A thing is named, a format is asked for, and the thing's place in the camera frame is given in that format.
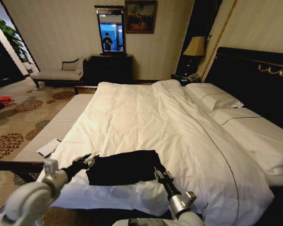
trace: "cushion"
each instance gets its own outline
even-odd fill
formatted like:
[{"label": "cushion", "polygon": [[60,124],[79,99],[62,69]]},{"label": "cushion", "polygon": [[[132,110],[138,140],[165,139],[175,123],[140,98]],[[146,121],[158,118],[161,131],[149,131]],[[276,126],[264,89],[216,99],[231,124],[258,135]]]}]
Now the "cushion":
[{"label": "cushion", "polygon": [[78,76],[75,71],[41,71],[30,74],[32,79],[46,80],[72,80],[79,81],[82,75]]},{"label": "cushion", "polygon": [[79,58],[74,61],[63,61],[62,62],[62,71],[75,71],[79,63]]},{"label": "cushion", "polygon": [[283,129],[247,108],[217,109],[213,118],[252,152],[266,174],[283,174]]},{"label": "cushion", "polygon": [[242,107],[238,99],[210,83],[191,83],[186,85],[210,110],[215,108]]},{"label": "cushion", "polygon": [[82,77],[82,75],[83,75],[83,61],[84,61],[83,57],[79,58],[79,60],[78,60],[77,67],[75,69],[75,72],[76,72],[77,76],[81,76]]}]

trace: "lamp shade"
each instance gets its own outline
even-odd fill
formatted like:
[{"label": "lamp shade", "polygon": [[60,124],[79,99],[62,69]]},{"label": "lamp shade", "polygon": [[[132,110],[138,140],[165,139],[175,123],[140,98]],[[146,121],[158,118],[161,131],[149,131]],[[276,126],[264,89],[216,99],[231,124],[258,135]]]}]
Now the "lamp shade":
[{"label": "lamp shade", "polygon": [[192,37],[188,48],[184,51],[187,56],[204,56],[204,36]]}]

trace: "painting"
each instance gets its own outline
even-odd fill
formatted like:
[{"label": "painting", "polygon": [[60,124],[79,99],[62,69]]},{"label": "painting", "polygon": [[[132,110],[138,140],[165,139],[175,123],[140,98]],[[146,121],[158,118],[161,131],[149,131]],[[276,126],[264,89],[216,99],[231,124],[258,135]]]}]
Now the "painting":
[{"label": "painting", "polygon": [[157,1],[125,1],[126,32],[154,33]]}]

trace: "white pillow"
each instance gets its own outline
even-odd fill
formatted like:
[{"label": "white pillow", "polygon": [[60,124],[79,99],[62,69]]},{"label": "white pillow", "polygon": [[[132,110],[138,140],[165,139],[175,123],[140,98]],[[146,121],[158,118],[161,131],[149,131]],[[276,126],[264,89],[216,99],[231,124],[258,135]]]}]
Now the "white pillow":
[{"label": "white pillow", "polygon": [[238,99],[210,83],[191,83],[186,85],[205,105],[213,110],[215,108],[242,107]]},{"label": "white pillow", "polygon": [[283,174],[283,129],[247,108],[217,109],[213,118],[269,175]]},{"label": "white pillow", "polygon": [[78,66],[79,58],[74,61],[63,61],[62,62],[62,71],[75,71]]},{"label": "white pillow", "polygon": [[76,74],[81,77],[83,76],[83,61],[84,57],[79,58],[77,67],[75,69]]}]

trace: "green leaves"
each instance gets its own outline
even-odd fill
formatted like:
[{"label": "green leaves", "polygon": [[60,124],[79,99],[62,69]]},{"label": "green leaves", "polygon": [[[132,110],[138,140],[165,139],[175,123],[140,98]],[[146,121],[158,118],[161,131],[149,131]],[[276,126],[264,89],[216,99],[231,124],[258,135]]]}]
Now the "green leaves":
[{"label": "green leaves", "polygon": [[29,64],[32,64],[28,58],[27,58],[27,53],[24,49],[22,49],[22,40],[20,40],[16,34],[18,32],[11,28],[10,26],[6,25],[6,22],[4,20],[0,19],[0,29],[3,31],[5,37],[8,39],[9,43],[13,47],[14,51],[20,58],[21,62],[28,62]]}]

